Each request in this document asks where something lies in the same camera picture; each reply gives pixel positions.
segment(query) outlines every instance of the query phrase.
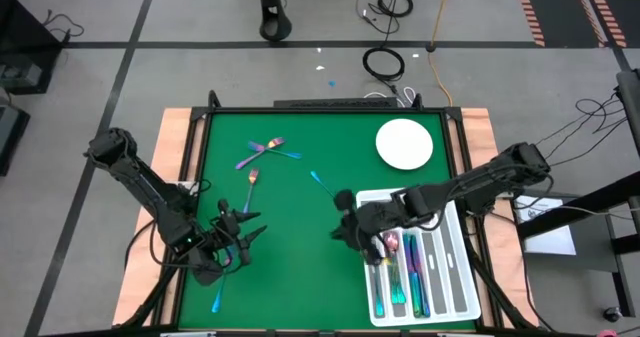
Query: yellow cable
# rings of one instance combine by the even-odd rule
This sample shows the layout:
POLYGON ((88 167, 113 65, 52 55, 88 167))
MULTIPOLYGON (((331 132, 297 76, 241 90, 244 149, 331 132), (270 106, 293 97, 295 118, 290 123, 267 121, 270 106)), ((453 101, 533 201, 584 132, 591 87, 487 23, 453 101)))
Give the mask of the yellow cable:
MULTIPOLYGON (((436 18, 436 25, 433 28, 433 35, 431 36, 430 47, 433 47, 436 41, 436 34, 438 33, 438 27, 440 26, 440 17, 442 16, 442 11, 444 10, 444 6, 447 4, 447 0, 442 0, 440 2, 440 9, 438 10, 438 17, 436 18)), ((442 84, 440 80, 440 76, 438 75, 438 71, 436 70, 436 64, 431 60, 431 53, 427 53, 427 59, 429 60, 429 66, 431 66, 431 70, 433 71, 433 75, 436 77, 436 81, 438 82, 438 86, 442 90, 442 92, 447 96, 449 100, 449 106, 453 106, 453 97, 451 97, 451 93, 447 90, 447 88, 442 84)))

